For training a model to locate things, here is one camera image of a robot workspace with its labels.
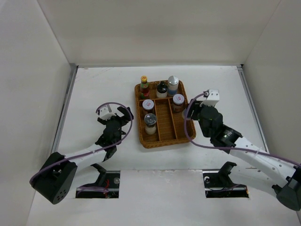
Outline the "red label spice jar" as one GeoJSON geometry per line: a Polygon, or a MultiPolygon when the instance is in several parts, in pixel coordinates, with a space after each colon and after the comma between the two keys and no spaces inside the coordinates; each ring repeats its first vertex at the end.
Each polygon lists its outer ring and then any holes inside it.
{"type": "Polygon", "coordinates": [[[172,109],[175,112],[180,112],[184,104],[184,96],[181,94],[175,94],[173,96],[172,109]]]}

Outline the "white lid pepper jar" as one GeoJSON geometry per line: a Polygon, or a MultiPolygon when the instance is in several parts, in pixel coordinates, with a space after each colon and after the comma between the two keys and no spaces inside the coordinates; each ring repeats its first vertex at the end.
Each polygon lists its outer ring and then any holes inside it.
{"type": "Polygon", "coordinates": [[[143,114],[147,115],[149,113],[153,113],[154,110],[154,102],[151,99],[145,99],[142,103],[143,114]]]}

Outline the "dark lid spice jar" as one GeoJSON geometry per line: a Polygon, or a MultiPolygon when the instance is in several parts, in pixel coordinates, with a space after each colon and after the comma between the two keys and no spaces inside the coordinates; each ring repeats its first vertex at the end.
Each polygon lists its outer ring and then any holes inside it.
{"type": "Polygon", "coordinates": [[[157,130],[157,117],[155,114],[153,113],[149,113],[147,115],[145,115],[144,117],[144,123],[145,123],[145,132],[148,135],[153,135],[155,134],[156,130],[157,130]]]}

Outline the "yellow cap red sauce bottle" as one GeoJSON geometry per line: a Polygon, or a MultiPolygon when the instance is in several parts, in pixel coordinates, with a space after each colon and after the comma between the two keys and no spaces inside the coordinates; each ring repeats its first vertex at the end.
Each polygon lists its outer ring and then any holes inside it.
{"type": "Polygon", "coordinates": [[[149,88],[147,76],[141,77],[140,93],[141,93],[141,99],[150,98],[150,88],[149,88]]]}

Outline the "blue label salt jar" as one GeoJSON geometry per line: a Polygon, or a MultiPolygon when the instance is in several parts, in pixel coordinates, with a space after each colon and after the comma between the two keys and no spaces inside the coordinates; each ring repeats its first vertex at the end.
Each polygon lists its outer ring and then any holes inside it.
{"type": "Polygon", "coordinates": [[[185,112],[185,111],[182,111],[182,117],[183,117],[183,118],[185,118],[185,117],[186,117],[186,118],[188,119],[188,118],[189,118],[189,116],[186,116],[185,114],[186,114],[186,112],[185,112]]]}
{"type": "Polygon", "coordinates": [[[173,97],[177,94],[179,79],[176,76],[170,76],[167,83],[167,96],[173,97]]]}

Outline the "black cap white bottle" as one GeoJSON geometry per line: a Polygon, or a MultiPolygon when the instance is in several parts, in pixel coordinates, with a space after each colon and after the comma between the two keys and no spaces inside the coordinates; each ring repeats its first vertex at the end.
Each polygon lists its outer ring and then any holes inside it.
{"type": "Polygon", "coordinates": [[[161,81],[157,85],[157,98],[166,98],[167,97],[167,84],[164,81],[161,81]]]}

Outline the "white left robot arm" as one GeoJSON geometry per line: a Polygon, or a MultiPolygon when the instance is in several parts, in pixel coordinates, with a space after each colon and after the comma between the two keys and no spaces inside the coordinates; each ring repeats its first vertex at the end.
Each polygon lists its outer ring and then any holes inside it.
{"type": "Polygon", "coordinates": [[[134,116],[129,107],[118,104],[117,110],[122,116],[108,114],[104,119],[101,112],[105,110],[110,113],[109,105],[101,105],[96,110],[99,115],[97,121],[105,126],[102,135],[90,147],[63,155],[59,152],[52,153],[42,168],[30,179],[32,188],[50,201],[53,205],[61,202],[69,192],[76,173],[86,167],[96,167],[100,172],[105,172],[100,165],[101,162],[109,160],[117,151],[117,145],[128,136],[122,127],[130,123],[133,125],[134,116]]]}

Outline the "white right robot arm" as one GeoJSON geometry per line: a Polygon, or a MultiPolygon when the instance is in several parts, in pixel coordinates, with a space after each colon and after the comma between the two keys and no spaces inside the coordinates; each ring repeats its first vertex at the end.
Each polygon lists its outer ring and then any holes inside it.
{"type": "Polygon", "coordinates": [[[223,123],[223,116],[207,101],[191,100],[185,109],[184,120],[199,123],[204,137],[210,139],[209,149],[216,149],[237,157],[252,169],[244,169],[235,162],[226,162],[219,169],[218,182],[223,190],[235,185],[251,186],[275,197],[282,205],[301,209],[301,165],[261,151],[241,133],[223,123]]]}

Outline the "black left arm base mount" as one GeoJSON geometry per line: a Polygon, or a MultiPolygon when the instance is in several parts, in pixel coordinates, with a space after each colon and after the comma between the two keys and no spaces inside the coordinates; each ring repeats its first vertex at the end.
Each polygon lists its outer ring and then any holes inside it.
{"type": "Polygon", "coordinates": [[[115,199],[119,198],[121,171],[107,171],[99,164],[91,165],[99,175],[95,182],[85,184],[76,189],[78,199],[115,199]]]}

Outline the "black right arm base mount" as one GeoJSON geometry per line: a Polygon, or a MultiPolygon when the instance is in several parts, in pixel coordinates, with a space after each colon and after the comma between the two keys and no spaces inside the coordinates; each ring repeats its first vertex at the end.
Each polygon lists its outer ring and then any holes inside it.
{"type": "Polygon", "coordinates": [[[202,172],[206,198],[249,198],[247,186],[235,184],[229,177],[236,165],[228,161],[220,169],[202,172]]]}

